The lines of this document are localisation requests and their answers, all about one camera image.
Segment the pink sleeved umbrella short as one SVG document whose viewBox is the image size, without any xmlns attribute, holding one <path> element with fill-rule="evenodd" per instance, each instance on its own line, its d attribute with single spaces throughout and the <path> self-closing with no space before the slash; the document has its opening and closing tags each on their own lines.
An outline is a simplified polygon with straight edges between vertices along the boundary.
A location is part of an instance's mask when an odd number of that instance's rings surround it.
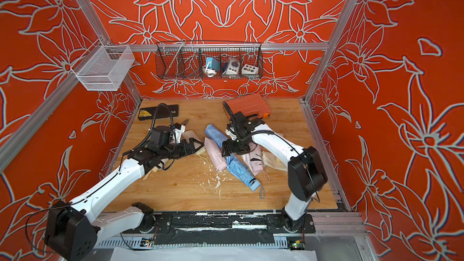
<svg viewBox="0 0 464 261">
<path fill-rule="evenodd" d="M 263 173 L 265 181 L 270 181 L 269 175 L 264 171 L 264 162 L 262 158 L 262 150 L 259 145 L 253 145 L 250 147 L 250 152 L 242 156 L 242 159 L 249 171 L 253 176 L 257 176 Z"/>
</svg>

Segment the cream sleeved umbrella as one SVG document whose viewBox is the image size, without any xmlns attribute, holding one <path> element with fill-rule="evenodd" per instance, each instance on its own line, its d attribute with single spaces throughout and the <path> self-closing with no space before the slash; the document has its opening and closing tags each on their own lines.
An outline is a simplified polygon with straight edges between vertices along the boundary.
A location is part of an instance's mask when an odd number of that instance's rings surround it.
<svg viewBox="0 0 464 261">
<path fill-rule="evenodd" d="M 195 155 L 197 155 L 204 164 L 210 163 L 209 159 L 206 157 L 206 148 L 204 147 L 200 138 L 192 130 L 185 131 L 184 133 L 182 133 L 181 137 L 187 141 L 190 141 L 190 139 L 192 138 L 193 145 L 195 148 Z"/>
</svg>

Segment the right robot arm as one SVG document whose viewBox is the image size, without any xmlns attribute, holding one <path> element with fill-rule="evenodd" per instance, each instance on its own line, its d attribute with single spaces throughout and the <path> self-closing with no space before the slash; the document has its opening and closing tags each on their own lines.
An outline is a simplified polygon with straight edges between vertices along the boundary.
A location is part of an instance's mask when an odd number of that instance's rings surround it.
<svg viewBox="0 0 464 261">
<path fill-rule="evenodd" d="M 261 118 L 249 119 L 242 112 L 233 113 L 226 102 L 223 107 L 230 119 L 227 127 L 233 129 L 235 137 L 222 143 L 222 155 L 245 155 L 251 152 L 250 144 L 255 143 L 278 158 L 287 168 L 291 191 L 282 209 L 280 226 L 290 233 L 303 231 L 309 204 L 314 199 L 320 200 L 318 192 L 328 181 L 318 150 L 292 143 L 274 132 Z"/>
</svg>

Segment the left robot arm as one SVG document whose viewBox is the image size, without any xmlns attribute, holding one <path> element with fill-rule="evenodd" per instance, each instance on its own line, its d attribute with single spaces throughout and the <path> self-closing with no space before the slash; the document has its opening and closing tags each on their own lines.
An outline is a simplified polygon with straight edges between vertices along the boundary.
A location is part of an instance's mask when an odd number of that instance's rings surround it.
<svg viewBox="0 0 464 261">
<path fill-rule="evenodd" d="M 150 233 L 158 228 L 153 209 L 143 203 L 100 217 L 101 212 L 131 184 L 152 169 L 168 170 L 167 161 L 194 155 L 204 143 L 190 137 L 183 139 L 181 124 L 154 123 L 145 138 L 123 153 L 125 159 L 109 175 L 70 202 L 56 202 L 48 211 L 45 245 L 68 261 L 80 261 L 96 244 L 126 230 Z"/>
</svg>

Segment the cream sleeve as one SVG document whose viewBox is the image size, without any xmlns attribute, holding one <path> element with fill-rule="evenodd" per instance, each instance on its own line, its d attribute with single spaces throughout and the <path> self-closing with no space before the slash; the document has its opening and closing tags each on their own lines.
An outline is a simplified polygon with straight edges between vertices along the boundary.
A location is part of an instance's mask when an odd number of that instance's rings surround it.
<svg viewBox="0 0 464 261">
<path fill-rule="evenodd" d="M 268 151 L 263 151 L 262 152 L 262 161 L 264 166 L 268 166 L 270 168 L 273 168 L 275 170 L 280 170 L 287 172 L 287 166 L 284 164 L 280 159 L 278 159 L 274 154 Z"/>
</svg>

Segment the blue sleeved umbrella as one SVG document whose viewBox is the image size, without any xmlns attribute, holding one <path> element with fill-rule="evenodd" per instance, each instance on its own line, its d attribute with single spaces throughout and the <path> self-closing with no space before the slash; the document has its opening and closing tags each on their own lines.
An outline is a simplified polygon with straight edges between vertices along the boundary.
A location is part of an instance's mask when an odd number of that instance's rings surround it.
<svg viewBox="0 0 464 261">
<path fill-rule="evenodd" d="M 265 189 L 261 182 L 248 170 L 246 165 L 235 155 L 228 156 L 225 159 L 228 171 L 239 181 L 245 184 L 252 192 L 259 191 L 260 199 L 265 199 Z"/>
</svg>

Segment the blue sleeve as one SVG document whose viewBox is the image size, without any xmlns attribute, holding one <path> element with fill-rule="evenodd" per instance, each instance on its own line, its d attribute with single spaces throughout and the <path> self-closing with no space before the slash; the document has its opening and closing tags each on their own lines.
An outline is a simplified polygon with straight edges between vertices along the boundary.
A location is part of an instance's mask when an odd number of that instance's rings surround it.
<svg viewBox="0 0 464 261">
<path fill-rule="evenodd" d="M 223 143 L 229 139 L 223 132 L 221 132 L 213 124 L 208 124 L 205 128 L 204 133 L 206 137 L 208 137 L 209 139 L 212 139 L 220 149 L 222 149 Z"/>
</svg>

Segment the pink sleeved umbrella long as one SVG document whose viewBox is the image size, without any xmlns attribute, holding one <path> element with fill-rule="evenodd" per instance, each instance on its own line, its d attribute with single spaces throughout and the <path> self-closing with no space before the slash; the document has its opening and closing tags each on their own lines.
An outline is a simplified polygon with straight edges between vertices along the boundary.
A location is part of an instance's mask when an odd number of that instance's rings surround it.
<svg viewBox="0 0 464 261">
<path fill-rule="evenodd" d="M 206 151 L 208 153 L 209 159 L 215 169 L 218 172 L 222 172 L 227 168 L 227 161 L 226 159 L 222 156 L 222 152 L 219 148 L 219 146 L 210 138 L 205 137 L 204 139 L 204 146 L 206 148 Z"/>
</svg>

